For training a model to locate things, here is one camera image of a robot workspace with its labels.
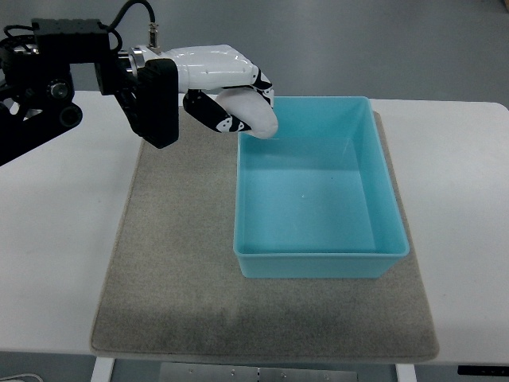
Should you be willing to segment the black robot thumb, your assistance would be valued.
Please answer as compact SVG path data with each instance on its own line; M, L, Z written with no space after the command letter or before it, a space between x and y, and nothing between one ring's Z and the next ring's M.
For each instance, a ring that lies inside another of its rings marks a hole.
M183 99L184 110L212 131L219 133L250 131L251 127L229 114L201 90L188 90Z

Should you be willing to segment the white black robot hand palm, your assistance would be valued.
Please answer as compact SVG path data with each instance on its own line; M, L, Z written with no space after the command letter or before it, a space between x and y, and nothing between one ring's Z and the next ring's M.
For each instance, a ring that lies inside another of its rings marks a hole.
M229 45L194 46L156 53L139 45L129 50L137 68L152 60L170 59L177 67L177 89L216 90L256 85L258 67Z

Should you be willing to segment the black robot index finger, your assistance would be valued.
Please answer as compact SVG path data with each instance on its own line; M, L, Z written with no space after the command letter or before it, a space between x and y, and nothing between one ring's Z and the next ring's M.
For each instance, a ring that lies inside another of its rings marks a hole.
M274 89L273 84L260 68L254 66L251 73L251 83L249 87L254 89L269 105L274 107Z

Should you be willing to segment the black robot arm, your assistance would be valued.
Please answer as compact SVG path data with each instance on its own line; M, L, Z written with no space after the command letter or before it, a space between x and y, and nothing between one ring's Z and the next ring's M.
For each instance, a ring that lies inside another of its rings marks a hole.
M181 111L218 133L270 138L278 129L272 83L229 45L162 51L152 29L146 45L125 50L97 20L35 19L7 26L1 43L2 164L81 124L76 93L90 84L79 66L158 149L178 140Z

